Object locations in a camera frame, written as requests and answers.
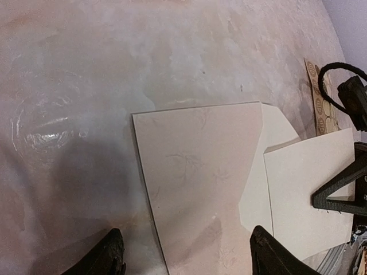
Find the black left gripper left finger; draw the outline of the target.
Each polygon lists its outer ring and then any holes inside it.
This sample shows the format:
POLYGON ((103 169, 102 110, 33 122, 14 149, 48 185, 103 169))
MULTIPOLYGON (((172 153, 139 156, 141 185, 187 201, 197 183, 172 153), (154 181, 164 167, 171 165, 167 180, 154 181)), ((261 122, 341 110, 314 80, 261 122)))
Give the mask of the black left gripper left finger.
POLYGON ((113 228, 80 261, 62 275, 125 273, 123 237, 118 228, 113 228))

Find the brown round sticker sheet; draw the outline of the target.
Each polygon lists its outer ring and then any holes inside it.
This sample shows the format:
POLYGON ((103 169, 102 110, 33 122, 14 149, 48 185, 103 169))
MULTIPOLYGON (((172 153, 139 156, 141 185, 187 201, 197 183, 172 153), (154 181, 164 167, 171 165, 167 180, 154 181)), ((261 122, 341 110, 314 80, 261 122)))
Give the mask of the brown round sticker sheet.
POLYGON ((339 131, 335 107, 326 101, 319 90, 318 75, 320 68, 308 59, 304 59, 307 74, 311 84, 313 107, 315 113, 316 135, 339 131))

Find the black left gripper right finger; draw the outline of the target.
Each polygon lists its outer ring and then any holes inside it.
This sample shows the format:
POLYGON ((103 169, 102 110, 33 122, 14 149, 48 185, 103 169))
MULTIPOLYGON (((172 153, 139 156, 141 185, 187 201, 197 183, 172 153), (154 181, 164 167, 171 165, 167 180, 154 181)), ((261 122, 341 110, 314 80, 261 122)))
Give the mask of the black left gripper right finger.
POLYGON ((265 228, 257 225, 250 237, 252 274, 315 274, 315 270, 293 256, 265 228))

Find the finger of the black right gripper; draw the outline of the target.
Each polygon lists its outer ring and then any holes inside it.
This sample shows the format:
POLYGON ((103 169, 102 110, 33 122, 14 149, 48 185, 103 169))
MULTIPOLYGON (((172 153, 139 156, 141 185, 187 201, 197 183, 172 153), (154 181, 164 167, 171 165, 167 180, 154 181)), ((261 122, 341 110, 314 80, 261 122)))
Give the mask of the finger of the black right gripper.
POLYGON ((359 157, 343 171, 330 179, 311 196, 316 209, 349 214, 366 214, 366 157, 359 157), (355 182, 354 201, 328 199, 331 194, 355 182))

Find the pink envelope with flap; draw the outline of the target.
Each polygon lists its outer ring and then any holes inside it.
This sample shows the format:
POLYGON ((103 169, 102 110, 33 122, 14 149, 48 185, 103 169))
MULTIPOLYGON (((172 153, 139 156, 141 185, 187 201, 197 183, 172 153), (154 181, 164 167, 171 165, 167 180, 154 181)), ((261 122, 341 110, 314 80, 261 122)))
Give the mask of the pink envelope with flap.
POLYGON ((272 229, 263 155, 299 141, 260 102, 138 113, 136 143, 170 274, 251 274, 249 239, 272 229))

